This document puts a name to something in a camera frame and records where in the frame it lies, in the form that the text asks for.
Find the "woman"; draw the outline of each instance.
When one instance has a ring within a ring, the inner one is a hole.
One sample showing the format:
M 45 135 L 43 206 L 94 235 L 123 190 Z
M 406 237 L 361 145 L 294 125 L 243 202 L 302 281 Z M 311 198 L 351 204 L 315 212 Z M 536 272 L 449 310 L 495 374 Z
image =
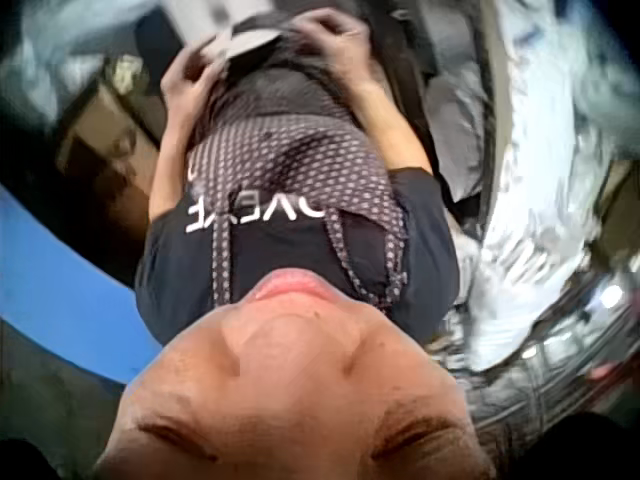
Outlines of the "woman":
M 425 340 L 456 294 L 429 161 L 371 77 L 360 21 L 292 26 L 341 96 L 295 37 L 206 110 L 220 68 L 194 80 L 185 51 L 163 80 L 137 293 L 170 343 L 127 387 L 97 474 L 489 476 L 463 392 L 402 332 Z
M 456 257 L 429 159 L 371 74 L 366 25 L 307 12 L 267 57 L 226 76 L 186 49 L 163 78 L 143 319 L 166 344 L 296 267 L 423 344 L 457 295 Z

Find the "hand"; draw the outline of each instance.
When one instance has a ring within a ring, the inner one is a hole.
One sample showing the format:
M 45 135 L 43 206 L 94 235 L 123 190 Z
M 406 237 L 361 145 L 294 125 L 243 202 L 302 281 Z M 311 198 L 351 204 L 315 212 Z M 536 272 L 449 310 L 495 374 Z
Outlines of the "hand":
M 167 125 L 190 135 L 211 97 L 219 96 L 224 88 L 226 62 L 206 64 L 202 48 L 211 38 L 195 47 L 178 53 L 160 82 L 167 104 Z
M 320 50 L 333 76 L 348 92 L 373 80 L 367 25 L 332 8 L 311 10 L 295 17 L 295 30 Z

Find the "lips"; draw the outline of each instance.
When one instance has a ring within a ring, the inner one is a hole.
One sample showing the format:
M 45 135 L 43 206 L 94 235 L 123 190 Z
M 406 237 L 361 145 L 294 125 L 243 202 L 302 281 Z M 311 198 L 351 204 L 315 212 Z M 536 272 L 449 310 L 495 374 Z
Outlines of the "lips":
M 283 268 L 260 280 L 243 301 L 258 302 L 287 293 L 302 293 L 331 303 L 344 298 L 342 292 L 309 270 Z

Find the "black t-shirt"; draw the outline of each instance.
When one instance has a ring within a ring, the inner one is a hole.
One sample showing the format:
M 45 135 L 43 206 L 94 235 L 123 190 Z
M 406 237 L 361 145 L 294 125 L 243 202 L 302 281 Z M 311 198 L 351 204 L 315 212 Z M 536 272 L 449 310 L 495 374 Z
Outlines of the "black t-shirt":
M 436 332 L 458 293 L 456 254 L 437 181 L 419 168 L 396 170 L 389 177 L 409 237 L 403 257 L 408 283 L 389 316 L 424 343 Z M 214 307 L 211 226 L 196 218 L 196 211 L 196 202 L 187 193 L 176 208 L 154 220 L 138 267 L 138 310 L 162 344 Z M 358 215 L 343 212 L 342 218 L 355 274 L 368 291 L 382 294 L 387 283 L 384 231 Z M 284 211 L 276 210 L 269 221 L 232 225 L 231 263 L 233 302 L 269 272 L 284 267 L 311 270 L 358 298 L 322 218 L 301 215 L 290 221 Z

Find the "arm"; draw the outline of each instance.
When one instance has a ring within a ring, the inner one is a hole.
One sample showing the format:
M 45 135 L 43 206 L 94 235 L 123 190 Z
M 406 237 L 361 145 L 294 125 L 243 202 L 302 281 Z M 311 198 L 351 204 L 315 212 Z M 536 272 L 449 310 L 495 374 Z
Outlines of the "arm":
M 183 49 L 160 83 L 167 104 L 167 129 L 151 184 L 150 221 L 175 208 L 182 198 L 189 137 L 210 96 L 222 91 L 218 80 L 224 78 L 224 63 L 206 66 L 200 55 L 202 47 L 210 41 Z
M 433 174 L 422 144 L 371 74 L 367 26 L 342 12 L 323 8 L 296 17 L 293 27 L 326 57 L 387 169 L 418 167 Z
M 175 208 L 184 189 L 184 162 L 191 132 L 167 125 L 149 196 L 149 220 Z
M 416 134 L 375 81 L 356 85 L 351 107 L 384 160 L 387 170 L 418 167 L 433 175 L 431 163 Z

